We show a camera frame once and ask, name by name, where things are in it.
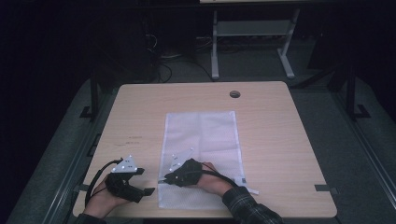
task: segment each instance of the desk leg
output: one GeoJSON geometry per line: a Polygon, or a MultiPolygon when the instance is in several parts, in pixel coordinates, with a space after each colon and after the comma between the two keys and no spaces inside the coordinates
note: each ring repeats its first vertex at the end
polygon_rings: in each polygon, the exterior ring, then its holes
{"type": "Polygon", "coordinates": [[[358,105],[358,109],[361,112],[355,113],[355,85],[356,74],[353,65],[350,65],[346,83],[346,112],[353,121],[356,121],[356,119],[368,119],[371,116],[363,105],[358,105]]]}
{"type": "Polygon", "coordinates": [[[286,76],[288,78],[294,78],[294,73],[293,73],[293,70],[291,69],[288,57],[286,56],[286,53],[288,52],[289,44],[290,44],[291,38],[293,37],[294,28],[296,27],[299,14],[300,14],[300,9],[299,8],[295,9],[294,13],[293,13],[293,18],[290,21],[288,32],[286,33],[285,45],[283,45],[282,49],[277,50],[280,61],[283,64],[283,68],[285,69],[286,76]]]}
{"type": "Polygon", "coordinates": [[[213,38],[212,38],[212,78],[219,79],[219,64],[218,64],[218,12],[213,14],[213,38]]]}
{"type": "Polygon", "coordinates": [[[81,114],[79,115],[82,119],[91,119],[93,121],[96,118],[99,108],[98,100],[98,83],[96,81],[96,75],[92,72],[91,75],[91,113],[89,113],[90,107],[85,106],[81,114]]]}

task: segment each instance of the plaid sleeve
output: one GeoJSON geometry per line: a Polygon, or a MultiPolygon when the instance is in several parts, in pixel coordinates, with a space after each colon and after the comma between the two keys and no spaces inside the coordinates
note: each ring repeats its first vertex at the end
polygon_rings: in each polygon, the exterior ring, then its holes
{"type": "Polygon", "coordinates": [[[100,218],[82,213],[78,215],[74,224],[106,224],[106,222],[100,218]]]}
{"type": "Polygon", "coordinates": [[[256,203],[245,187],[228,190],[222,198],[233,217],[244,224],[281,224],[282,217],[266,206],[256,203]]]}

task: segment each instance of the table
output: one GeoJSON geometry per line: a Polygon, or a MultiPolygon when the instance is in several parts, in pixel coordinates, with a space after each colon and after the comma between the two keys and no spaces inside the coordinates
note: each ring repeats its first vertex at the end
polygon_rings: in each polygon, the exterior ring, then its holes
{"type": "MultiPolygon", "coordinates": [[[[253,196],[258,203],[282,217],[336,215],[330,192],[316,189],[326,182],[288,87],[277,81],[122,86],[84,184],[89,185],[107,162],[132,154],[146,172],[132,177],[130,183],[141,189],[157,188],[166,113],[220,110],[236,113],[245,176],[248,186],[260,192],[253,196]],[[231,91],[239,91],[240,97],[231,97],[231,91]]],[[[75,216],[82,212],[84,198],[81,191],[75,216]]],[[[139,204],[115,209],[110,216],[231,217],[226,210],[161,209],[157,190],[139,204]]]]}

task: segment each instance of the wrist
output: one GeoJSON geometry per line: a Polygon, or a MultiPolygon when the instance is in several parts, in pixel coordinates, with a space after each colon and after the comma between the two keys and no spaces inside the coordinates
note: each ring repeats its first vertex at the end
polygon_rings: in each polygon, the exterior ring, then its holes
{"type": "Polygon", "coordinates": [[[83,214],[91,217],[105,218],[115,207],[117,206],[112,200],[106,200],[102,199],[100,196],[95,196],[90,199],[83,214]]]}
{"type": "Polygon", "coordinates": [[[216,194],[219,195],[222,198],[224,193],[227,192],[228,190],[232,189],[232,188],[233,188],[233,186],[230,183],[228,183],[226,181],[221,181],[217,185],[216,194]]]}

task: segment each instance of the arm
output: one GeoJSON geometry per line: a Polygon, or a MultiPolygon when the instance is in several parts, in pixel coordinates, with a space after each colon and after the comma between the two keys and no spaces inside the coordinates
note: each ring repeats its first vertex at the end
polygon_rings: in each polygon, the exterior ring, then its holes
{"type": "MultiPolygon", "coordinates": [[[[210,162],[204,162],[203,170],[215,170],[210,162]]],[[[203,174],[197,186],[222,198],[237,221],[245,224],[281,224],[282,218],[266,206],[256,203],[245,187],[233,188],[226,181],[213,175],[203,174]]]]}

